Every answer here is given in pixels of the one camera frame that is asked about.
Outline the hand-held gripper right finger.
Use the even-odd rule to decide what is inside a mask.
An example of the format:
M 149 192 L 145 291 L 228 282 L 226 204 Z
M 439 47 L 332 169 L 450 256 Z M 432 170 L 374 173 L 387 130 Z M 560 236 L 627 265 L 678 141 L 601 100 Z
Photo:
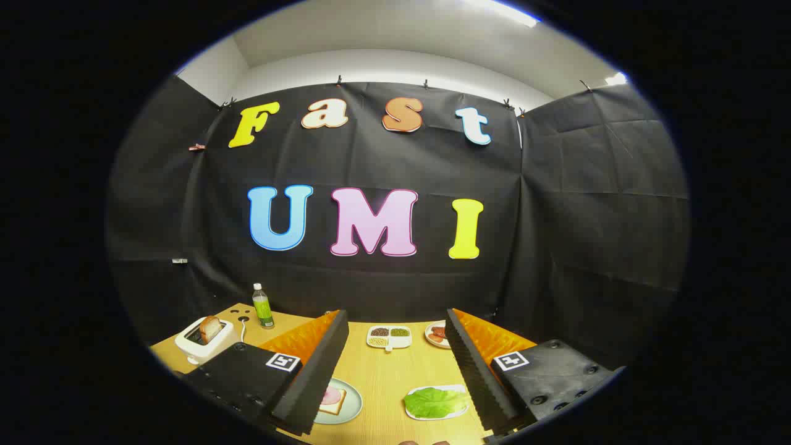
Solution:
M 529 434 L 568 416 L 621 377 L 562 340 L 536 344 L 451 308 L 446 336 L 483 428 Z

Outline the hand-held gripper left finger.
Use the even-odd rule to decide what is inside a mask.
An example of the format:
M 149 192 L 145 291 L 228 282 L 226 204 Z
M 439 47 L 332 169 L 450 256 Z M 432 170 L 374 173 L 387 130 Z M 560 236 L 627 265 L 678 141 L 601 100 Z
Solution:
M 182 377 L 190 388 L 262 429 L 311 433 L 349 335 L 334 310 L 260 346 L 235 342 Z

